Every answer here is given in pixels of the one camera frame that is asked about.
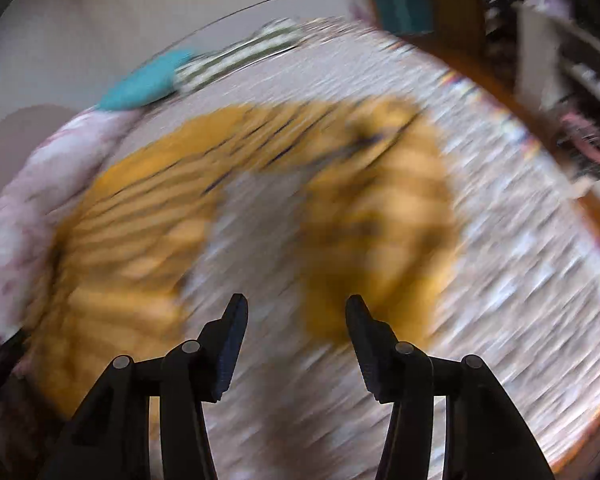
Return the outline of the cluttered shelf unit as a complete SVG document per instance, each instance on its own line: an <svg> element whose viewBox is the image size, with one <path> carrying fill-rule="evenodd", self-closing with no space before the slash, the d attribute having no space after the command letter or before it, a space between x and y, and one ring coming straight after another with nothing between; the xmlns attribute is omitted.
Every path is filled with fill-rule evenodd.
<svg viewBox="0 0 600 480"><path fill-rule="evenodd" d="M600 182L600 0L482 0L486 54L577 183Z"/></svg>

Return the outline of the teal pillow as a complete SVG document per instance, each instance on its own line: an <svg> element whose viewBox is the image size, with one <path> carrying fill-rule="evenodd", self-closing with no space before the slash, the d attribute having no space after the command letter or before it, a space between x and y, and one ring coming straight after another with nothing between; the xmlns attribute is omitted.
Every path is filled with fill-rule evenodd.
<svg viewBox="0 0 600 480"><path fill-rule="evenodd" d="M107 112L135 110L160 101L175 92L176 71L194 57L191 50L160 54L118 81L96 107Z"/></svg>

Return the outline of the yellow striped sweater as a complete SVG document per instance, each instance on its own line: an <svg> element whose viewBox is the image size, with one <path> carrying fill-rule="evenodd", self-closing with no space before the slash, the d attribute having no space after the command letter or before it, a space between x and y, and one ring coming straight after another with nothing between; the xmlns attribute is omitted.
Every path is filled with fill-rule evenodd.
<svg viewBox="0 0 600 480"><path fill-rule="evenodd" d="M411 102L234 105L105 171L60 226L38 291L35 387L71 415L119 353L160 356L233 292L266 325L339 344L363 296L425 342L457 236L437 128Z"/></svg>

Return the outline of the green white dotted pillow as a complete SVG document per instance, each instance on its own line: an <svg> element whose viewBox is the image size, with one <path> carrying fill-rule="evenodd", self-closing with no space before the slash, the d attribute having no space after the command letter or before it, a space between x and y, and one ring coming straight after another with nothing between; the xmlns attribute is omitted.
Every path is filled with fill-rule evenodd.
<svg viewBox="0 0 600 480"><path fill-rule="evenodd" d="M291 18L263 25L251 36L178 67L173 82L177 92L193 93L253 63L279 55L302 43L302 26Z"/></svg>

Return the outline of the brown wooden door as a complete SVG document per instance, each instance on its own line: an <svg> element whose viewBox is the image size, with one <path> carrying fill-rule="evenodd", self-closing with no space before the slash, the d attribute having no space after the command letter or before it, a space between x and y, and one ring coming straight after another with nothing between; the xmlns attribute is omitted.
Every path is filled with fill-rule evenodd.
<svg viewBox="0 0 600 480"><path fill-rule="evenodd" d="M368 0L373 23L403 39L479 55L484 36L481 0Z"/></svg>

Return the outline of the pink floral duvet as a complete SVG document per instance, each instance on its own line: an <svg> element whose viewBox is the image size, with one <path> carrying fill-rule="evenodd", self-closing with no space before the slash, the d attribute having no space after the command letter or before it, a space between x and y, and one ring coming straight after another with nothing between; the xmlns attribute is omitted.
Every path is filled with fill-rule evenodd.
<svg viewBox="0 0 600 480"><path fill-rule="evenodd" d="M29 156L0 194L0 345L20 329L55 226L144 111L84 110Z"/></svg>

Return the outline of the beige dotted quilt bedspread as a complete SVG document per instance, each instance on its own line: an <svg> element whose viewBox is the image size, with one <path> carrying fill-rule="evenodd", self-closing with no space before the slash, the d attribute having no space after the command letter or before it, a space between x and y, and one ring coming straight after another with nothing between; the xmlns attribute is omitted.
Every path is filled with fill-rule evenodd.
<svg viewBox="0 0 600 480"><path fill-rule="evenodd" d="M122 159L187 119L242 102L409 96L440 131L460 244L428 352L478 354L559 478L600 472L600 245L554 160L489 93L393 36L343 18L300 46L153 107ZM370 479L390 418L350 344L273 332L250 302L226 398L204 411L223 479Z"/></svg>

